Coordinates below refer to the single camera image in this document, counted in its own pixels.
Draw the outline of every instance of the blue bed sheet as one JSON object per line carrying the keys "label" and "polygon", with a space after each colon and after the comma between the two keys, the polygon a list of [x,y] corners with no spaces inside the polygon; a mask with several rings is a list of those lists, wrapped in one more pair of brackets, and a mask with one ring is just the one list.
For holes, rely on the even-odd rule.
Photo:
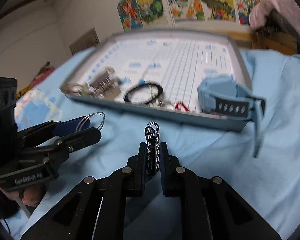
{"label": "blue bed sheet", "polygon": [[[149,121],[160,125],[160,140],[169,153],[198,176],[224,178],[286,240],[300,223],[300,56],[275,51],[242,52],[253,82],[253,94],[267,99],[262,122],[264,142],[260,157],[252,158],[253,123],[242,133],[209,130],[146,116],[119,113],[69,100],[59,85],[90,50],[59,67],[16,108],[19,129],[54,119],[66,121],[97,111],[106,114],[98,144],[70,155],[61,165],[60,177],[27,219],[22,211],[7,219],[14,239],[20,239],[50,208],[86,176],[109,176],[126,165],[145,141]],[[100,117],[91,119],[97,127]],[[162,194],[160,174],[147,185],[142,198],[128,200],[124,239],[181,239],[178,198]]]}

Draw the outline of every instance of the pink garment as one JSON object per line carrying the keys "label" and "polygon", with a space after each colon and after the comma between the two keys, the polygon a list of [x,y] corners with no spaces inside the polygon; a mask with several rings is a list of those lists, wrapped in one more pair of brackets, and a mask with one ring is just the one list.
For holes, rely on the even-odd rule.
{"label": "pink garment", "polygon": [[276,9],[300,35],[300,8],[294,0],[261,0],[249,16],[252,29],[258,29],[266,24],[265,16]]}

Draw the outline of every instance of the red cord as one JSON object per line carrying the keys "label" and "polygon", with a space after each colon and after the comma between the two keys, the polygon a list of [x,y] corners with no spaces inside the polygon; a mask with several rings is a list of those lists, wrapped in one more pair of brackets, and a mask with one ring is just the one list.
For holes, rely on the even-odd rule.
{"label": "red cord", "polygon": [[182,106],[183,109],[186,110],[187,112],[190,112],[189,108],[186,107],[185,104],[184,104],[183,102],[178,102],[178,103],[176,103],[176,109],[177,109],[177,110],[181,110],[181,109],[180,109],[180,106]]}

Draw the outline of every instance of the black ring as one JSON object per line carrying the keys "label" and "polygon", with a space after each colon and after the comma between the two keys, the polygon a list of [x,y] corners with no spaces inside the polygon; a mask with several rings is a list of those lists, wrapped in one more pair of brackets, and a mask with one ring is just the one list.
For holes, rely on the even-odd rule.
{"label": "black ring", "polygon": [[128,98],[128,95],[131,94],[131,93],[134,93],[134,92],[136,92],[136,90],[139,90],[139,89],[144,88],[144,87],[156,87],[158,89],[158,94],[154,98],[151,98],[149,101],[147,101],[145,103],[141,103],[140,105],[148,105],[148,104],[152,103],[154,100],[156,100],[163,93],[162,86],[160,86],[158,84],[155,84],[155,83],[145,83],[145,84],[142,84],[142,85],[138,85],[138,86],[132,88],[131,90],[129,90],[127,92],[127,94],[124,96],[124,101],[128,102],[128,103],[131,103],[131,101]]}

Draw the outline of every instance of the person's hand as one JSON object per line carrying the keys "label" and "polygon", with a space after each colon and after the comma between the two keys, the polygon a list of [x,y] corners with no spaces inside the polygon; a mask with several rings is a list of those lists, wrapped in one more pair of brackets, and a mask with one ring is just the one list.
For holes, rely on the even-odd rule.
{"label": "person's hand", "polygon": [[[6,192],[1,187],[0,190],[3,192],[3,194],[5,194],[5,196],[9,200],[16,200],[16,198],[19,197],[18,191]],[[39,205],[45,193],[46,188],[44,185],[33,185],[31,187],[26,188],[23,192],[22,202],[26,206],[36,207],[37,205]]]}

